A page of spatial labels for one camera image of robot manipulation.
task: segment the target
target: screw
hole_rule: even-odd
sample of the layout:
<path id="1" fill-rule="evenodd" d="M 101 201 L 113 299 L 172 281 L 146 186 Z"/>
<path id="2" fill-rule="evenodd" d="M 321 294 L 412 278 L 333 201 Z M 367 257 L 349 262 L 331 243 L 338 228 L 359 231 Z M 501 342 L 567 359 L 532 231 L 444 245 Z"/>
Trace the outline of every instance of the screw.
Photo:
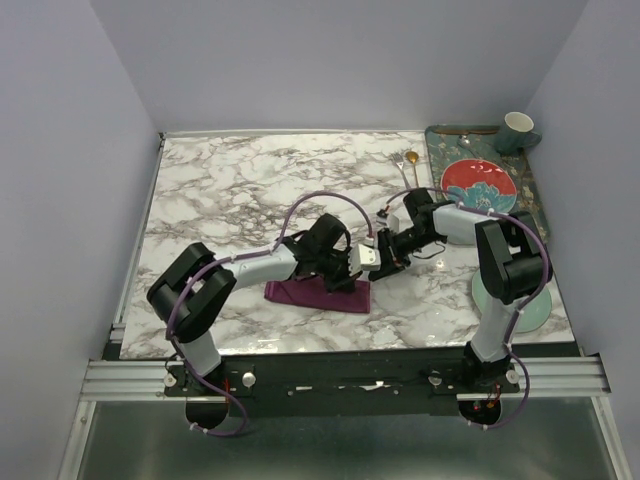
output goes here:
<path id="1" fill-rule="evenodd" d="M 440 377 L 429 376 L 429 383 L 434 387 L 437 387 L 442 384 L 442 379 Z"/>
<path id="2" fill-rule="evenodd" d="M 520 381 L 520 375 L 515 370 L 509 370 L 505 375 L 507 382 L 512 385 L 517 384 Z"/>
<path id="3" fill-rule="evenodd" d="M 242 384 L 247 387 L 247 388 L 251 388 L 255 385 L 256 383 L 256 376 L 253 374 L 253 372 L 247 372 L 242 376 Z"/>
<path id="4" fill-rule="evenodd" d="M 173 387 L 173 386 L 175 386 L 176 383 L 178 383 L 178 380 L 176 380 L 176 377 L 174 377 L 170 373 L 167 373 L 164 376 L 164 379 L 162 381 L 163 381 L 165 387 Z"/>

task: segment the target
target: plate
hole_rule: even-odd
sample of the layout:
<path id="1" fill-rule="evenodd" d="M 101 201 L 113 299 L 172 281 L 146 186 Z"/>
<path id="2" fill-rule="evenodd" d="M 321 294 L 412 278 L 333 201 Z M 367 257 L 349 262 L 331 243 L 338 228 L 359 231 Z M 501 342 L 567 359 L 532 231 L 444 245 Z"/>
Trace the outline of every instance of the plate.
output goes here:
<path id="1" fill-rule="evenodd" d="M 495 163 L 477 158 L 458 160 L 442 173 L 443 190 L 462 195 L 467 207 L 508 213 L 516 204 L 518 191 L 507 172 Z M 457 200 L 453 195 L 450 200 Z"/>
<path id="2" fill-rule="evenodd" d="M 480 312 L 484 312 L 487 298 L 489 298 L 489 292 L 484 288 L 482 278 L 480 277 L 480 270 L 476 271 L 471 279 L 471 296 L 473 297 L 473 301 L 476 302 Z M 549 293 L 549 289 L 544 287 L 540 295 L 534 298 L 531 303 L 524 308 L 524 313 L 520 315 L 520 320 L 518 320 L 516 333 L 527 333 L 537 330 L 544 325 L 549 315 L 551 315 L 551 294 Z"/>

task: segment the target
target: spoon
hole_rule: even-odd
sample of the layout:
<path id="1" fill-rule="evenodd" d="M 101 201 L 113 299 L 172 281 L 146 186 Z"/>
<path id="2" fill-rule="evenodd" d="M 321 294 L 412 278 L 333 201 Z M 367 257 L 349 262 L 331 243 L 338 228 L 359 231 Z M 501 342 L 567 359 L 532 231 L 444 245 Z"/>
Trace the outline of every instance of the spoon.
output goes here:
<path id="1" fill-rule="evenodd" d="M 416 179 L 416 187 L 419 187 L 420 184 L 418 183 L 418 172 L 416 171 L 416 162 L 418 161 L 419 155 L 416 152 L 410 150 L 405 153 L 404 156 L 407 157 L 407 160 L 409 160 L 411 162 L 411 165 L 413 166 L 413 176 Z"/>
<path id="2" fill-rule="evenodd" d="M 466 135 L 460 135 L 458 137 L 458 145 L 469 151 L 475 158 L 481 158 L 480 155 L 478 155 L 471 149 L 471 140 L 469 140 L 469 137 L 467 137 Z"/>

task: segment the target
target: gold spoon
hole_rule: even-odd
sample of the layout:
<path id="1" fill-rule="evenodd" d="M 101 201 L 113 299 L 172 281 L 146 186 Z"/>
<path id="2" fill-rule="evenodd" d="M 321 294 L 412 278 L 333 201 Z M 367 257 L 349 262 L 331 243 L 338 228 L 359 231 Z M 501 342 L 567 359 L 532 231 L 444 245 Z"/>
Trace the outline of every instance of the gold spoon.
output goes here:
<path id="1" fill-rule="evenodd" d="M 413 151 L 408 151 L 404 154 L 404 156 L 407 157 L 407 160 L 411 162 L 411 166 L 413 167 L 413 176 L 416 179 L 416 187 L 419 187 L 420 184 L 418 183 L 418 172 L 416 171 L 416 162 L 418 161 L 419 156 L 416 152 Z"/>

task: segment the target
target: gray wall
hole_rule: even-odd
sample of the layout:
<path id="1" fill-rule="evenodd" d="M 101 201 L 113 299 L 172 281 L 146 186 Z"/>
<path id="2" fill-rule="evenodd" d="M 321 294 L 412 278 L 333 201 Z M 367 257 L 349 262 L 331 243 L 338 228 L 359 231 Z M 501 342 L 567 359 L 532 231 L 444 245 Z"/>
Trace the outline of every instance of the gray wall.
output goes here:
<path id="1" fill-rule="evenodd" d="M 424 128 L 523 109 L 585 0 L 92 0 L 156 125 Z"/>
<path id="2" fill-rule="evenodd" d="M 602 355 L 640 477 L 639 25 L 637 0 L 591 0 L 528 111 L 544 132 L 531 167 L 569 316 Z"/>
<path id="3" fill-rule="evenodd" d="M 0 5 L 0 476 L 55 478 L 158 143 L 85 0 Z"/>

